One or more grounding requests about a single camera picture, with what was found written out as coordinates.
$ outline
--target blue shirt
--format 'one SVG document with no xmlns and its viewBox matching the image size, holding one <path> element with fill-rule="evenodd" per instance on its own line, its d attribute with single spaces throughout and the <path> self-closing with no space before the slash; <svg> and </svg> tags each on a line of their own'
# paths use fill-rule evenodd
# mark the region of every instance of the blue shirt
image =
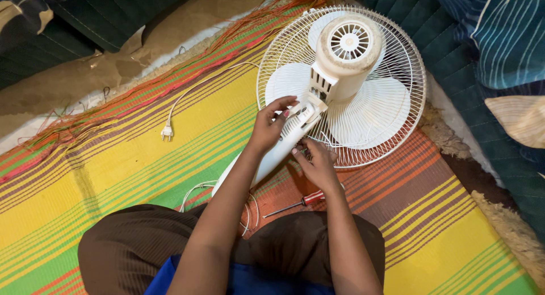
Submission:
<svg viewBox="0 0 545 295">
<path fill-rule="evenodd" d="M 180 255 L 169 257 L 153 278 L 144 295 L 165 295 L 179 261 Z M 335 292 L 333 288 L 321 284 L 283 277 L 249 265 L 230 264 L 227 294 L 331 295 Z"/>
</svg>

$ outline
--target person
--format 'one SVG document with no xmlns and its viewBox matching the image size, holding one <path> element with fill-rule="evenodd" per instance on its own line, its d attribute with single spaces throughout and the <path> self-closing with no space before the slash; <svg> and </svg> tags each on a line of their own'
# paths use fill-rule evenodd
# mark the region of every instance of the person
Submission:
<svg viewBox="0 0 545 295">
<path fill-rule="evenodd" d="M 237 239 L 253 176 L 280 138 L 295 96 L 257 113 L 253 133 L 208 204 L 186 213 L 142 204 L 102 218 L 78 246 L 85 290 L 95 294 L 381 294 L 384 239 L 352 215 L 334 152 L 303 139 L 293 156 L 319 187 L 326 212 L 285 215 Z M 301 153 L 311 155 L 308 161 Z"/>
</svg>

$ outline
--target hand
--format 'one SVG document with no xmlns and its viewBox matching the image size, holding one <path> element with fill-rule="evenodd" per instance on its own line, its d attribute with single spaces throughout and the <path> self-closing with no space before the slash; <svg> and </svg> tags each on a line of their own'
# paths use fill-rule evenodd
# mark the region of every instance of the hand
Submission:
<svg viewBox="0 0 545 295">
<path fill-rule="evenodd" d="M 312 162 L 309 162 L 301 153 L 301 150 L 305 148 L 307 149 L 305 153 L 310 153 L 312 156 Z M 310 138 L 303 138 L 292 149 L 292 154 L 303 169 L 307 179 L 321 189 L 326 197 L 329 194 L 344 193 L 335 168 L 333 168 L 333 163 L 337 161 L 338 155 L 335 152 L 330 152 L 324 143 L 318 143 Z"/>
<path fill-rule="evenodd" d="M 297 96 L 278 98 L 257 112 L 252 136 L 247 147 L 261 154 L 272 148 L 280 139 L 280 132 L 290 113 L 288 106 L 295 106 L 299 103 L 296 99 Z M 282 113 L 276 114 L 277 110 L 281 110 Z"/>
</svg>

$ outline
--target screwdriver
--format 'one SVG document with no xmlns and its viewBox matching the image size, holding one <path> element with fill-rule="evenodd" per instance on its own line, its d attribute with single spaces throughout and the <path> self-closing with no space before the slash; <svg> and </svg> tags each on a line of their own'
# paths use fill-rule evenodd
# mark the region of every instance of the screwdriver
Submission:
<svg viewBox="0 0 545 295">
<path fill-rule="evenodd" d="M 312 194 L 310 194 L 308 196 L 305 196 L 305 197 L 301 198 L 301 202 L 297 202 L 296 204 L 292 204 L 291 206 L 288 206 L 286 208 L 283 208 L 283 209 L 280 209 L 278 211 L 267 214 L 267 215 L 263 216 L 263 218 L 269 217 L 271 215 L 275 215 L 276 213 L 280 213 L 282 211 L 285 211 L 287 209 L 291 209 L 293 207 L 297 207 L 300 204 L 302 204 L 302 205 L 304 205 L 306 207 L 311 203 L 318 202 L 318 201 L 324 200 L 324 199 L 325 199 L 324 193 L 320 190 L 320 191 L 317 191 L 316 193 L 312 193 Z"/>
</svg>

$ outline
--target red screwdriver handle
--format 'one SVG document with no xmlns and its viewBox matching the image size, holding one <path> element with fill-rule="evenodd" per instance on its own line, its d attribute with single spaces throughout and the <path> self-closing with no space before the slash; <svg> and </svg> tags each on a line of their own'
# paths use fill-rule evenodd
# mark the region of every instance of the red screwdriver handle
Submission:
<svg viewBox="0 0 545 295">
<path fill-rule="evenodd" d="M 301 199 L 301 202 L 306 207 L 311 203 L 318 202 L 324 199 L 325 199 L 324 193 L 322 191 L 317 191 L 316 193 L 312 193 L 308 196 L 303 197 Z"/>
</svg>

